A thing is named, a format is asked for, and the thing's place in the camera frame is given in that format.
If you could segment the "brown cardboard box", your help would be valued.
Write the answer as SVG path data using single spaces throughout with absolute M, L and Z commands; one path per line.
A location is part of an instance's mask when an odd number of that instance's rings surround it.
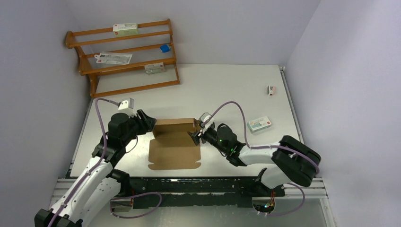
M 201 148 L 188 132 L 198 129 L 194 118 L 158 119 L 149 142 L 149 169 L 181 170 L 201 166 Z

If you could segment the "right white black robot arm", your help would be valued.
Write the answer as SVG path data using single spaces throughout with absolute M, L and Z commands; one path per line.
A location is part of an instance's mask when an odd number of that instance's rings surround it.
M 236 167 L 273 165 L 272 169 L 263 168 L 257 176 L 255 190 L 261 196 L 268 195 L 273 188 L 286 183 L 308 187 L 319 172 L 321 156 L 289 135 L 283 136 L 272 145 L 249 148 L 224 123 L 216 128 L 211 126 L 207 130 L 201 129 L 188 134 L 196 146 L 209 143 Z

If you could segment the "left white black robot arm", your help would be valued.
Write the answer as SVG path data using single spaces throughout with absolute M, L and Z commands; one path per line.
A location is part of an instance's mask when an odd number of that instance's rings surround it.
M 101 138 L 81 175 L 48 210 L 40 209 L 36 227 L 87 227 L 102 207 L 115 196 L 131 192 L 129 174 L 115 169 L 127 145 L 152 132 L 157 120 L 138 110 L 134 115 L 115 113 L 105 138 Z

